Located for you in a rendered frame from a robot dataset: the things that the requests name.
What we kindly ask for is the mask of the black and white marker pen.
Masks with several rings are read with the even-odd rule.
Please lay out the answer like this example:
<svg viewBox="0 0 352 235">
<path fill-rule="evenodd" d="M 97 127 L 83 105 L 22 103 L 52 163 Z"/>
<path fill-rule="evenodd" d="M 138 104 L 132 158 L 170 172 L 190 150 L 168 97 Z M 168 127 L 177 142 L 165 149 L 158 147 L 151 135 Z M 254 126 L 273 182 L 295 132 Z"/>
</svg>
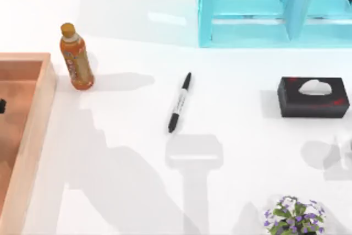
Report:
<svg viewBox="0 0 352 235">
<path fill-rule="evenodd" d="M 175 105 L 175 107 L 172 110 L 172 115 L 170 117 L 170 121 L 169 121 L 169 124 L 168 124 L 168 132 L 169 133 L 174 132 L 176 127 L 177 127 L 178 119 L 180 117 L 180 114 L 181 114 L 182 108 L 184 106 L 184 102 L 185 102 L 186 96 L 187 96 L 188 91 L 189 91 L 191 77 L 192 77 L 192 74 L 189 72 L 187 74 L 183 84 L 182 84 L 180 94 L 178 96 L 176 105 Z"/>
</svg>

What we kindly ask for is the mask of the orange bottle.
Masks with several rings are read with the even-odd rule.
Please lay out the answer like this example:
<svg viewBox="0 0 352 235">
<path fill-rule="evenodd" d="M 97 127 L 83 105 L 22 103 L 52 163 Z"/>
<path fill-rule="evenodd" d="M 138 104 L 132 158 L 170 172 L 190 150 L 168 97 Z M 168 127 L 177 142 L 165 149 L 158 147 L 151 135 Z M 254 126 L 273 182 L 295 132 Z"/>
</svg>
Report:
<svg viewBox="0 0 352 235">
<path fill-rule="evenodd" d="M 72 23 L 62 24 L 60 29 L 62 37 L 59 46 L 71 84 L 77 90 L 88 90 L 93 86 L 95 78 L 87 56 L 85 41 L 76 32 Z"/>
</svg>

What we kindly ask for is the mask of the light blue rack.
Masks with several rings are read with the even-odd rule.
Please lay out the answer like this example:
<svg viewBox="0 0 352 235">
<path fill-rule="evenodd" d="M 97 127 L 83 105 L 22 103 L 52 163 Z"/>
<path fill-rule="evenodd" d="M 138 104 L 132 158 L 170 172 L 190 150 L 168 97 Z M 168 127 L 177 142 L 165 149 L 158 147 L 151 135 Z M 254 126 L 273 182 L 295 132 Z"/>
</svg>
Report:
<svg viewBox="0 0 352 235">
<path fill-rule="evenodd" d="M 352 47 L 352 0 L 197 0 L 201 47 Z"/>
</svg>

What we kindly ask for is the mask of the black tissue box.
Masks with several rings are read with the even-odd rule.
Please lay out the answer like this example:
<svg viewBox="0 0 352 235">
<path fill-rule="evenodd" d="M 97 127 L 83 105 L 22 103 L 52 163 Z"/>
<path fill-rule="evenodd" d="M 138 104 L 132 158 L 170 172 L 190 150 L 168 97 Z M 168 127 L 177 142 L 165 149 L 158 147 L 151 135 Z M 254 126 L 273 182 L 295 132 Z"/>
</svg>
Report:
<svg viewBox="0 0 352 235">
<path fill-rule="evenodd" d="M 290 118 L 343 118 L 350 103 L 342 78 L 323 78 L 316 80 L 331 86 L 328 95 L 305 95 L 299 89 L 312 77 L 281 77 L 277 89 L 280 113 Z"/>
</svg>

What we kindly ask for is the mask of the white tissue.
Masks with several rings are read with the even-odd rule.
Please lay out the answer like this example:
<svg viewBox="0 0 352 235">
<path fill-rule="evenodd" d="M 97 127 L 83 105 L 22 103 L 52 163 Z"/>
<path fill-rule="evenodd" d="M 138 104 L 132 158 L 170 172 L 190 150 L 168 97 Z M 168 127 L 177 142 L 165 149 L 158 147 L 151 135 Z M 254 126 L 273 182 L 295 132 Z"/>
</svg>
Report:
<svg viewBox="0 0 352 235">
<path fill-rule="evenodd" d="M 328 83 L 311 79 L 302 84 L 298 91 L 303 95 L 326 96 L 332 93 L 332 88 Z"/>
</svg>

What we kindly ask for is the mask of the salmon-coloured shallow box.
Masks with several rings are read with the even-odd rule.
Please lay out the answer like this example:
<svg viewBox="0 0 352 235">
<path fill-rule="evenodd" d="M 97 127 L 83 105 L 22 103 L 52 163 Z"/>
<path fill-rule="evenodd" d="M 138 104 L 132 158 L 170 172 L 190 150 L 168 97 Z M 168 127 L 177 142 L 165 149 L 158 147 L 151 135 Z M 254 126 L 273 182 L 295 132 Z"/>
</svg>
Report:
<svg viewBox="0 0 352 235">
<path fill-rule="evenodd" d="M 49 53 L 0 52 L 0 235 L 24 227 L 56 86 Z"/>
</svg>

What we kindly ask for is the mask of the purple flowering potted plant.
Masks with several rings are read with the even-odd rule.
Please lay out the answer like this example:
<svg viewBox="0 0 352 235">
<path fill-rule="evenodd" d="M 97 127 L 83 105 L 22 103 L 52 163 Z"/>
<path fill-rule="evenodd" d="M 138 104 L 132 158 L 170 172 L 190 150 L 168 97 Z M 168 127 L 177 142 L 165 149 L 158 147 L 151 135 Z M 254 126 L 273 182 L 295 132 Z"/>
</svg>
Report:
<svg viewBox="0 0 352 235">
<path fill-rule="evenodd" d="M 317 201 L 286 195 L 265 211 L 263 226 L 269 235 L 325 235 L 325 220 Z"/>
</svg>

